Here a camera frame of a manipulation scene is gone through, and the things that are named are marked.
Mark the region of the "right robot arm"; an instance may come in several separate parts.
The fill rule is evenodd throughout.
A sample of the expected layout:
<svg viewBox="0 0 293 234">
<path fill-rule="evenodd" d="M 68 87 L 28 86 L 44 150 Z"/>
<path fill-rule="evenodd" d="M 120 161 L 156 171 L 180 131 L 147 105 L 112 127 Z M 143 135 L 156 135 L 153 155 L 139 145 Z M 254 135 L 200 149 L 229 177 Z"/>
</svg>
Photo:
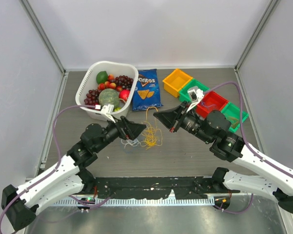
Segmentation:
<svg viewBox="0 0 293 234">
<path fill-rule="evenodd" d="M 154 113 L 154 117 L 171 132 L 182 128 L 211 144 L 209 150 L 217 158 L 256 173 L 247 176 L 218 167 L 212 175 L 211 188 L 218 193 L 230 190 L 260 195 L 293 214 L 293 169 L 281 165 L 232 133 L 230 122 L 220 111 L 211 111 L 201 120 L 188 107 L 183 102 L 175 108 Z"/>
</svg>

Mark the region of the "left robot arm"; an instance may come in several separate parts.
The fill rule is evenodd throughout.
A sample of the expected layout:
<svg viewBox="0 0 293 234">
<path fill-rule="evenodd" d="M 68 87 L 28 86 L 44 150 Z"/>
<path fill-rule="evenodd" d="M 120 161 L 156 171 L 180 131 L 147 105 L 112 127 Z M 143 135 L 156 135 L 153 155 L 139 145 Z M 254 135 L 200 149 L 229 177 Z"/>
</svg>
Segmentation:
<svg viewBox="0 0 293 234">
<path fill-rule="evenodd" d="M 72 146 L 58 162 L 18 187 L 6 186 L 2 191 L 0 221 L 6 216 L 15 232 L 31 224 L 36 216 L 65 196 L 94 190 L 95 178 L 86 168 L 102 149 L 117 138 L 136 139 L 146 125 L 120 119 L 108 121 L 107 126 L 94 123 L 86 127 L 80 141 Z"/>
</svg>

